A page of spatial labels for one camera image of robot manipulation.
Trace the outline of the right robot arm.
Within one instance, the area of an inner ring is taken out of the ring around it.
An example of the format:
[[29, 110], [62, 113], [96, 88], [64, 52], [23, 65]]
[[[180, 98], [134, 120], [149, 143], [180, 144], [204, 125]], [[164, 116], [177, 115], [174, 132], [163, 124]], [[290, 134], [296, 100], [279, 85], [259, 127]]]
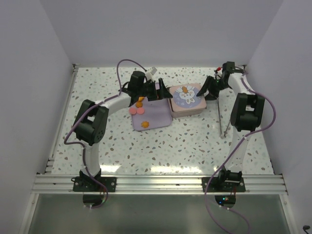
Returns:
[[230, 116], [233, 128], [230, 153], [225, 162], [216, 170], [215, 175], [203, 178], [202, 183], [207, 192], [244, 192], [242, 178], [243, 160], [251, 134], [262, 121], [265, 98], [252, 92], [244, 70], [228, 61], [215, 70], [215, 75], [207, 76], [197, 96], [205, 100], [216, 100], [220, 91], [232, 89], [236, 95]]

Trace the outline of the lilac plastic tray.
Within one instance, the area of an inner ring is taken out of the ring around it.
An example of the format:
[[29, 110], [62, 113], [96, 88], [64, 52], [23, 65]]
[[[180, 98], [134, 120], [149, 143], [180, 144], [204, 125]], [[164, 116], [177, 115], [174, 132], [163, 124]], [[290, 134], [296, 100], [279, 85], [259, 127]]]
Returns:
[[[136, 131], [144, 131], [156, 128], [167, 127], [172, 124], [172, 117], [168, 105], [167, 99], [148, 101], [145, 97], [142, 101], [143, 108], [145, 110], [144, 114], [131, 115], [132, 126]], [[135, 108], [136, 103], [133, 104], [130, 108]], [[142, 128], [141, 123], [143, 121], [149, 122], [148, 128]]]

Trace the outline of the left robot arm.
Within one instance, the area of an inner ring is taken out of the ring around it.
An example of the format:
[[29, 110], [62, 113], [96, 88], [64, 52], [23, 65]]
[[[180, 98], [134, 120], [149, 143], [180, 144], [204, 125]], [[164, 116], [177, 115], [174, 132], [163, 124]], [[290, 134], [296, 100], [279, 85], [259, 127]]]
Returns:
[[105, 135], [110, 115], [134, 105], [140, 97], [148, 101], [173, 97], [163, 79], [154, 81], [148, 72], [133, 71], [130, 80], [119, 87], [117, 95], [97, 102], [86, 99], [80, 106], [70, 130], [76, 134], [74, 144], [82, 146], [82, 169], [71, 179], [75, 192], [113, 191], [113, 180], [102, 178], [99, 163], [99, 143]]

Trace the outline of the silver tin lid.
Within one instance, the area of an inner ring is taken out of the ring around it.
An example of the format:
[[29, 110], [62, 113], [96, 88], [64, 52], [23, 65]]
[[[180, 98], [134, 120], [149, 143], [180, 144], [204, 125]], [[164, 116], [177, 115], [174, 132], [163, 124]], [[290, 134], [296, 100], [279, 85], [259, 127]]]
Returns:
[[205, 99], [204, 96], [196, 96], [200, 89], [201, 85], [199, 83], [189, 83], [172, 86], [169, 88], [169, 92], [173, 95], [173, 98], [186, 100], [187, 104], [189, 104], [190, 102], [194, 102], [193, 98]]

